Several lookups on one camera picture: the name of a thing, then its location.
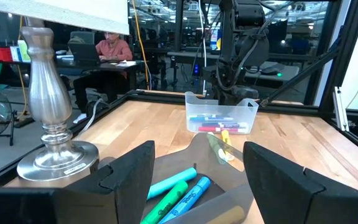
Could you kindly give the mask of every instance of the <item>green marker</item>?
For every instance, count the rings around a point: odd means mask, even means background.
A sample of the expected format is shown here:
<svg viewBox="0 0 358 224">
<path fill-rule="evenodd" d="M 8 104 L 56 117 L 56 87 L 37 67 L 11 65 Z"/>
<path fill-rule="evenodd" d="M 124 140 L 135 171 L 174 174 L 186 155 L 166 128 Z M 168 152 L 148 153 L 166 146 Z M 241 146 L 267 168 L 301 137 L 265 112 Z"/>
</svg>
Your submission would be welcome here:
<svg viewBox="0 0 358 224">
<path fill-rule="evenodd" d="M 146 215 L 140 224 L 156 224 L 160 221 L 176 202 L 182 198 L 189 186 L 184 180 L 179 181 L 171 191 Z"/>
</svg>

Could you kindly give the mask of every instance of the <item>person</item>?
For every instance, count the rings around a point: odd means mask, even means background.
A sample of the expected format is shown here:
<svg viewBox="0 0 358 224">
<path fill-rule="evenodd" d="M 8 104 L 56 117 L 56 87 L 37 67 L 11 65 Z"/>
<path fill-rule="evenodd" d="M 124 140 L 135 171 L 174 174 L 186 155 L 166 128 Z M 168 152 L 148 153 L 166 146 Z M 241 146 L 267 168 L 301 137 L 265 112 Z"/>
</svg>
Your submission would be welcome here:
<svg viewBox="0 0 358 224">
<path fill-rule="evenodd" d="M 96 51 L 101 60 L 132 60 L 132 52 L 125 40 L 119 38 L 119 34 L 106 32 L 104 33 L 106 40 L 102 40 L 96 45 Z M 90 75 L 78 78 L 73 82 L 76 104 L 81 110 L 81 114 L 74 123 L 78 123 L 86 118 L 86 88 L 102 89 L 107 94 L 110 103 L 117 99 L 119 91 L 128 91 L 129 85 L 126 80 L 126 73 L 117 73 L 112 71 L 98 71 Z"/>
</svg>

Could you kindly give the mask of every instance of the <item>wooden table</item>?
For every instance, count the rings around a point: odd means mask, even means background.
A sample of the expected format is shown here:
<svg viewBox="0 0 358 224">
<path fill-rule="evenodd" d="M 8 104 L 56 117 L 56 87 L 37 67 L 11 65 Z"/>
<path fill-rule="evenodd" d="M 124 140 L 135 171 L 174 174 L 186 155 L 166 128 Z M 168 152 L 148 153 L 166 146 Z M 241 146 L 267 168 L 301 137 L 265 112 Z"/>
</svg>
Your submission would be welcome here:
<svg viewBox="0 0 358 224">
<path fill-rule="evenodd" d="M 101 159 L 121 156 L 146 140 L 154 140 L 159 157 L 189 145 L 195 133 L 187 131 L 185 119 L 182 105 L 127 101 L 92 125 L 79 140 L 97 145 Z M 250 134 L 231 135 L 232 145 L 240 151 L 245 141 L 358 189 L 358 147 L 321 118 L 258 113 Z M 9 186 L 18 186 L 18 181 Z M 255 201 L 244 223 L 263 223 Z"/>
</svg>

